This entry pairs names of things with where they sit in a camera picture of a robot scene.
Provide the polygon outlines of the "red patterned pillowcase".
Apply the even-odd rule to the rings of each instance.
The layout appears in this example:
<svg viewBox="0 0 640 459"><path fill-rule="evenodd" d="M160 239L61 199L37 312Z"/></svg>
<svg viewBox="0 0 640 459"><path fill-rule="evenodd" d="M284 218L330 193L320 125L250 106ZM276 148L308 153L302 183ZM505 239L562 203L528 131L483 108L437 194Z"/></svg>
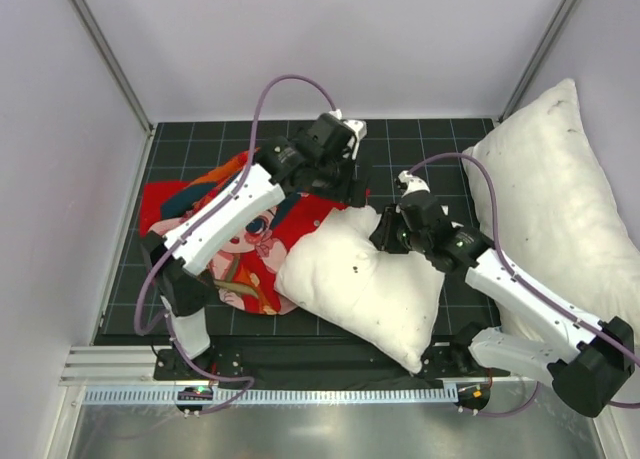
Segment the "red patterned pillowcase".
<svg viewBox="0 0 640 459"><path fill-rule="evenodd" d="M243 151L191 182L153 182L144 187L139 233L160 236L185 223L211 202L245 166ZM195 312L208 301L223 303L251 314L287 314L296 306L275 290L276 274L292 247L315 232L329 213L344 210L343 203L306 192L295 193L243 225L207 263L200 285L178 301L180 311Z"/></svg>

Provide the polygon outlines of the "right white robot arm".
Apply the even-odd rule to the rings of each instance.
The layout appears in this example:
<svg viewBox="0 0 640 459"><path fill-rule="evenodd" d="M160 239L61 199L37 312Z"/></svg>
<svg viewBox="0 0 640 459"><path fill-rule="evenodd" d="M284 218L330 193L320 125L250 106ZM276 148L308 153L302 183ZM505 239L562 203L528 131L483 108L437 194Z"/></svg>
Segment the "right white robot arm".
<svg viewBox="0 0 640 459"><path fill-rule="evenodd" d="M553 389L589 418L615 403L638 358L632 327L619 317L603 321L534 280L478 229L456 225L435 195L418 190L383 209L370 236L390 254L416 252L436 270L459 275L471 288L529 321L539 340L468 328L469 340L450 351L452 367L473 375L482 367L513 372Z"/></svg>

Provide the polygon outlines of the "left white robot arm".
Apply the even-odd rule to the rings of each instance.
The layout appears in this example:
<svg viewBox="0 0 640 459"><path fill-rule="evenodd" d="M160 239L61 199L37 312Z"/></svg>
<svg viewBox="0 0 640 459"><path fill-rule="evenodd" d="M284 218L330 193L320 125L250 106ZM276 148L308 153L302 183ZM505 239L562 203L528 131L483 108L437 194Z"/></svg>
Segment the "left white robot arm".
<svg viewBox="0 0 640 459"><path fill-rule="evenodd" d="M241 171L199 212L163 235L150 232L142 239L149 269L143 285L155 286L165 303L180 351L176 365L188 378L203 378L212 364L205 308L218 289L199 275L242 227L295 193L363 205L366 180L356 165L366 134L365 121L330 111L291 137L251 145Z"/></svg>

